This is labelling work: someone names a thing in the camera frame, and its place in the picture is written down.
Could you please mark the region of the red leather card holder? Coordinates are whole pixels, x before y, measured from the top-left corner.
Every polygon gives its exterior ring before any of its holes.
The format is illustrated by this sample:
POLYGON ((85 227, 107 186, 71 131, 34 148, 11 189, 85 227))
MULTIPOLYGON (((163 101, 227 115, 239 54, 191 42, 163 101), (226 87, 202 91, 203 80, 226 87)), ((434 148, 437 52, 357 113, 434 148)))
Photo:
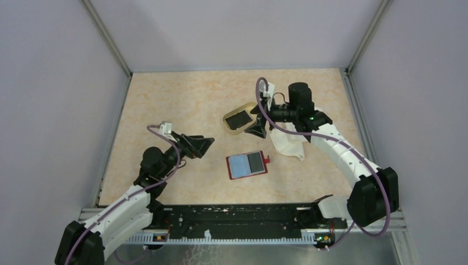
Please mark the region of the red leather card holder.
POLYGON ((257 176, 257 175, 268 173, 267 165, 270 163, 270 156, 269 155, 265 156, 263 151, 260 151, 260 152, 263 155, 263 162, 265 166, 265 172, 260 173, 260 174, 250 173, 247 155, 253 152, 226 157, 226 164, 227 164, 229 179, 236 180, 236 179, 252 177, 252 176, 257 176))

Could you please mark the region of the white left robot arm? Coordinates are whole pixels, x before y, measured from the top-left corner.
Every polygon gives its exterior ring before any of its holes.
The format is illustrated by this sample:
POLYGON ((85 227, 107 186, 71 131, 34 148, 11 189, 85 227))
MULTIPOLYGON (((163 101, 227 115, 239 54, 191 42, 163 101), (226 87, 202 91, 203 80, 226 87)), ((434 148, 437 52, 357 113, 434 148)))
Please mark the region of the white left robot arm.
POLYGON ((139 175, 115 202, 84 222, 69 223, 62 235, 55 264, 104 264, 133 234, 161 227, 165 213, 157 197, 179 169, 182 159, 202 158, 214 138, 172 132, 162 140, 170 148, 152 146, 142 155, 139 175))

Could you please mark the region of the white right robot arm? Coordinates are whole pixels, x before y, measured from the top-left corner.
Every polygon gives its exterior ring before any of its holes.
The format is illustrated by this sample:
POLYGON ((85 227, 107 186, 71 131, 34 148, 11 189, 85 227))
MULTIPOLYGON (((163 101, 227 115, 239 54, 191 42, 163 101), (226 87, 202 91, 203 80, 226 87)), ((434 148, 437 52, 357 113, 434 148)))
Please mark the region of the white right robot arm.
POLYGON ((312 223, 326 227, 332 218, 342 218, 366 227, 384 218, 387 226, 391 213, 400 207, 396 171, 373 163, 347 141, 332 119, 315 107, 307 83, 292 83, 283 104, 275 102, 275 86, 264 77, 257 80, 255 93, 257 104, 250 113, 256 122, 246 133, 270 137, 279 154, 301 160, 308 142, 327 155, 350 184, 348 197, 329 195, 318 200, 312 223))

